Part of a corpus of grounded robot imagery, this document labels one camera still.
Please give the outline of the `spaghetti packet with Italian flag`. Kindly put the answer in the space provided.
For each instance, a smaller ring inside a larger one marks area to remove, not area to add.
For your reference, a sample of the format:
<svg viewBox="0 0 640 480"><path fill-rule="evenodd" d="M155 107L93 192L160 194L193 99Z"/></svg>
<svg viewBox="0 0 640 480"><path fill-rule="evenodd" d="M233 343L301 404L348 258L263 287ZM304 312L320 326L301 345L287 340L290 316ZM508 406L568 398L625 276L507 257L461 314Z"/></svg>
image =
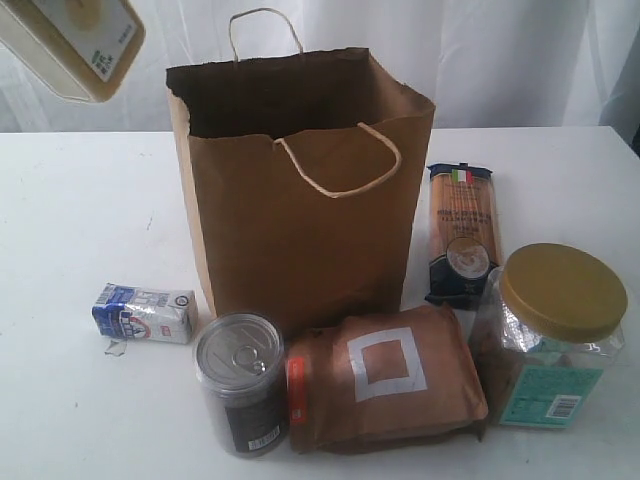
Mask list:
<svg viewBox="0 0 640 480"><path fill-rule="evenodd" d="M493 172L467 163L429 171L429 291L426 300L475 310L502 263Z"/></svg>

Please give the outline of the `gold lid clear jar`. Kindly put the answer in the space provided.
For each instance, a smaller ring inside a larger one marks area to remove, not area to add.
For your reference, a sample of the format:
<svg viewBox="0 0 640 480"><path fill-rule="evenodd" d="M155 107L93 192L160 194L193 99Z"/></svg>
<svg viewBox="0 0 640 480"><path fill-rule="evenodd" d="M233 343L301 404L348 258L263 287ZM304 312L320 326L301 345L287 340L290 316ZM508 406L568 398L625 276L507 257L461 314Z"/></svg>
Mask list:
<svg viewBox="0 0 640 480"><path fill-rule="evenodd" d="M577 248L536 243L487 279L469 347L489 425L565 429L624 347L626 289Z"/></svg>

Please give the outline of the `dark tea clear can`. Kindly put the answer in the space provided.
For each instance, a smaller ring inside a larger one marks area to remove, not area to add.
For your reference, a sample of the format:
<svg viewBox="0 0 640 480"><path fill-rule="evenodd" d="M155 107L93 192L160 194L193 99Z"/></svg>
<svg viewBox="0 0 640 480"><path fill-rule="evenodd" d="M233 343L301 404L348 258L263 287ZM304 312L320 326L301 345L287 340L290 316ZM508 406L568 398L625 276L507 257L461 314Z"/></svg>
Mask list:
<svg viewBox="0 0 640 480"><path fill-rule="evenodd" d="M271 321L248 312L218 317L198 335L194 364L224 450L256 457L286 436L285 343Z"/></svg>

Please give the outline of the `brown paper bag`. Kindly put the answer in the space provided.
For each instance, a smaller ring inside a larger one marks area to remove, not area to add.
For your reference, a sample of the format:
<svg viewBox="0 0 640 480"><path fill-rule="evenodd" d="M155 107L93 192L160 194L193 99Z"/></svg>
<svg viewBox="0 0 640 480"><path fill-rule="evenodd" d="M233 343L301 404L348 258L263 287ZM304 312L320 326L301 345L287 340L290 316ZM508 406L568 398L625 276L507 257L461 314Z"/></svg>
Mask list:
<svg viewBox="0 0 640 480"><path fill-rule="evenodd" d="M174 66L166 88L212 315L293 335L400 308L430 99L362 47Z"/></svg>

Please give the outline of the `white backdrop curtain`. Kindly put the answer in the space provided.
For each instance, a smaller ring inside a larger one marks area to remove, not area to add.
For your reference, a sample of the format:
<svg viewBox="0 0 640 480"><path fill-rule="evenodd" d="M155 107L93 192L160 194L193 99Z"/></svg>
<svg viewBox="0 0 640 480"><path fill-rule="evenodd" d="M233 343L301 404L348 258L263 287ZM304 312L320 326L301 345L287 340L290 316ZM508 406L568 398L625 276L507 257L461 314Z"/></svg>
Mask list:
<svg viewBox="0 0 640 480"><path fill-rule="evenodd" d="M138 1L146 38L116 95L68 102L1 54L5 132L165 131L169 66L366 47L439 128L639 126L635 1Z"/></svg>

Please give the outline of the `blue white milk carton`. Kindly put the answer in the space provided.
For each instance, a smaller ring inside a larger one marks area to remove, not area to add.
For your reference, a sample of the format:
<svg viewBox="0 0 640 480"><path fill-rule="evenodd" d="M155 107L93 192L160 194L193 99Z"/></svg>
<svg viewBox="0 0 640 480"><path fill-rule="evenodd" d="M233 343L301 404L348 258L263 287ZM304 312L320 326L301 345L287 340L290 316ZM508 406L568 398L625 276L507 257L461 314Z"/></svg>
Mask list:
<svg viewBox="0 0 640 480"><path fill-rule="evenodd" d="M101 335L117 340L188 344L197 322L195 293L108 283L91 310Z"/></svg>

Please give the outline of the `yellow millet plastic bottle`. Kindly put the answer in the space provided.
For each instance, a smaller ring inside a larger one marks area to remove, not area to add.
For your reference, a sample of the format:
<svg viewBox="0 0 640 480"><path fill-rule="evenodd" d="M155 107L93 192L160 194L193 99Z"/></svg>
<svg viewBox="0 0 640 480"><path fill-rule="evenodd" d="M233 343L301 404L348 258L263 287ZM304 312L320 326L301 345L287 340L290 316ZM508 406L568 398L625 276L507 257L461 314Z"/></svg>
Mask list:
<svg viewBox="0 0 640 480"><path fill-rule="evenodd" d="M57 96L103 103L146 36L128 1L3 1L1 43Z"/></svg>

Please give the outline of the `brown kraft pouch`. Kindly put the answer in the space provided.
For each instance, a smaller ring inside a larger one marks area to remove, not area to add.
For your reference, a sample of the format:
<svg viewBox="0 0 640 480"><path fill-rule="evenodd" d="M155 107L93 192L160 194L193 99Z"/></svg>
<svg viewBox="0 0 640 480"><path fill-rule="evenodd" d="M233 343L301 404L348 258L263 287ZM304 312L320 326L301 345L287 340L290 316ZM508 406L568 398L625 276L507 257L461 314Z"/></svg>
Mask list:
<svg viewBox="0 0 640 480"><path fill-rule="evenodd" d="M447 305L308 330L291 343L286 369L297 453L368 453L480 434L489 413Z"/></svg>

